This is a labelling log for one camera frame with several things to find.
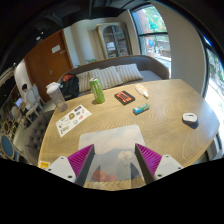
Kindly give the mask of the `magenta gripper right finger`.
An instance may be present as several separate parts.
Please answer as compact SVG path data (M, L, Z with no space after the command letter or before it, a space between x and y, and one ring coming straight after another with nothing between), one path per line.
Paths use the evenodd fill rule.
M135 155L146 184L183 169L171 155L160 155L138 143L135 144Z

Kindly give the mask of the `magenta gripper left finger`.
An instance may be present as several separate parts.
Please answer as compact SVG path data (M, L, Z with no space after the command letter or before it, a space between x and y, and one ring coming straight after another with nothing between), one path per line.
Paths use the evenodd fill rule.
M68 157L58 157L46 171L83 187L94 155L94 145L91 144Z

